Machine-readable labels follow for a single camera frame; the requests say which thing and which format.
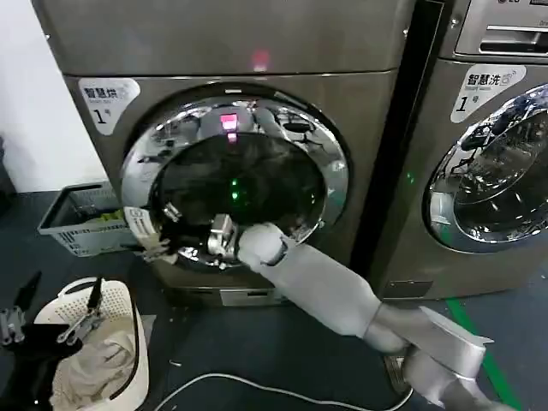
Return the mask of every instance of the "number 1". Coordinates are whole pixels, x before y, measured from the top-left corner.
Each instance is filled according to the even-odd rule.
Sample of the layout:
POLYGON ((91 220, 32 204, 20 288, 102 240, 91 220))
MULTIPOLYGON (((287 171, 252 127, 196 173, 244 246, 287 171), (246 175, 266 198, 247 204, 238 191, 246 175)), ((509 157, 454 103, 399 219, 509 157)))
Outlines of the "number 1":
POLYGON ((461 97, 461 100, 462 100, 461 108, 457 109, 456 111, 462 113, 464 111, 464 105, 466 104, 466 100, 468 100, 468 97, 461 97))
POLYGON ((106 124, 106 121, 103 120, 103 117, 101 116, 101 112, 99 110, 94 110, 93 111, 95 114, 97 114, 97 117, 99 119, 99 122, 98 124, 106 124))

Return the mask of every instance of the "control panel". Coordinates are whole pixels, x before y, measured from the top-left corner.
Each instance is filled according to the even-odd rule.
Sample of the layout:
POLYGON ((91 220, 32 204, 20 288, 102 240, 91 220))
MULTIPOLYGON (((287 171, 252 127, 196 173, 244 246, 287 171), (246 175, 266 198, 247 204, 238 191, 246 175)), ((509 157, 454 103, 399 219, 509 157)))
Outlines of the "control panel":
POLYGON ((548 57, 548 0, 472 0, 456 53, 548 57))

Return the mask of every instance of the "power cord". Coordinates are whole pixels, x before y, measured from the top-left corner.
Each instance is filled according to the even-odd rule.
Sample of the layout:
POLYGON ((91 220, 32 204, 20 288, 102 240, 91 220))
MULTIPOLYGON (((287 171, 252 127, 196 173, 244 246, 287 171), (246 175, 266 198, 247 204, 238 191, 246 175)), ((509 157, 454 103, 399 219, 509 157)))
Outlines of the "power cord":
POLYGON ((231 375, 231 374, 223 374, 223 373, 220 373, 220 372, 211 372, 211 373, 207 373, 207 374, 202 374, 202 375, 199 375, 198 377, 194 378, 194 379, 191 379, 190 381, 188 381, 187 383, 183 384, 181 387, 177 388, 175 391, 173 391, 171 394, 169 394, 155 409, 154 411, 160 411, 160 409, 167 403, 169 402, 174 396, 176 396, 177 394, 179 394, 181 391, 185 390, 186 388, 190 387, 191 385, 203 380, 203 379, 206 379, 206 378, 226 378, 226 379, 231 379, 233 381, 237 381, 239 383, 244 383, 244 384, 247 384, 247 385, 250 385, 258 390, 262 390, 262 391, 269 391, 269 392, 274 392, 274 393, 277 393, 277 394, 284 394, 285 396, 292 396, 293 398, 298 398, 302 401, 306 401, 306 402, 310 402, 312 404, 318 404, 318 405, 331 405, 331 406, 335 406, 335 407, 342 407, 342 408, 346 408, 346 409, 352 409, 354 411, 397 411, 398 409, 400 409, 401 407, 403 407, 403 405, 408 401, 408 399, 411 397, 411 395, 413 394, 413 388, 409 388, 409 391, 406 392, 406 394, 403 396, 403 398, 398 402, 398 404, 396 404, 395 406, 391 407, 391 408, 386 408, 386 409, 383 409, 383 410, 371 410, 371 409, 367 409, 367 408, 362 408, 362 407, 358 407, 356 405, 352 405, 352 404, 346 404, 344 402, 339 402, 339 401, 329 401, 329 400, 314 400, 313 398, 309 398, 307 396, 303 396, 301 394, 297 394, 295 392, 292 392, 292 391, 288 391, 288 390, 282 390, 280 388, 274 388, 274 387, 267 387, 265 385, 261 385, 261 384, 257 384, 257 383, 254 383, 253 381, 249 381, 248 379, 245 379, 245 378, 242 378, 242 377, 238 377, 236 375, 231 375))

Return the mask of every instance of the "white wall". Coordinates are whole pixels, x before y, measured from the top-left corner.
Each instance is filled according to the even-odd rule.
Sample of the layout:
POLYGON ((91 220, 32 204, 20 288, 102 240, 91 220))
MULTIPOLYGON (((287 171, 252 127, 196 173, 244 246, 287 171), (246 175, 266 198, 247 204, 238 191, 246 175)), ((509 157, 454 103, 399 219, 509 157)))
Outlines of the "white wall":
POLYGON ((19 192, 106 179, 29 0, 0 0, 0 135, 19 192))

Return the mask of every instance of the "front-loading washing machine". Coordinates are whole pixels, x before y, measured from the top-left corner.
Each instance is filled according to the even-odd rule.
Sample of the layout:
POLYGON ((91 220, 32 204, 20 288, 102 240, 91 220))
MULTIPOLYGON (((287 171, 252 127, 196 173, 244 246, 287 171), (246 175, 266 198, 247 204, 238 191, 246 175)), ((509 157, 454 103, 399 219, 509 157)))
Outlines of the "front-loading washing machine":
POLYGON ((548 2, 445 7, 368 268, 386 299, 513 288, 548 255, 548 2))
POLYGON ((413 0, 35 1, 128 224, 185 302, 281 296, 219 213, 348 263, 413 0))

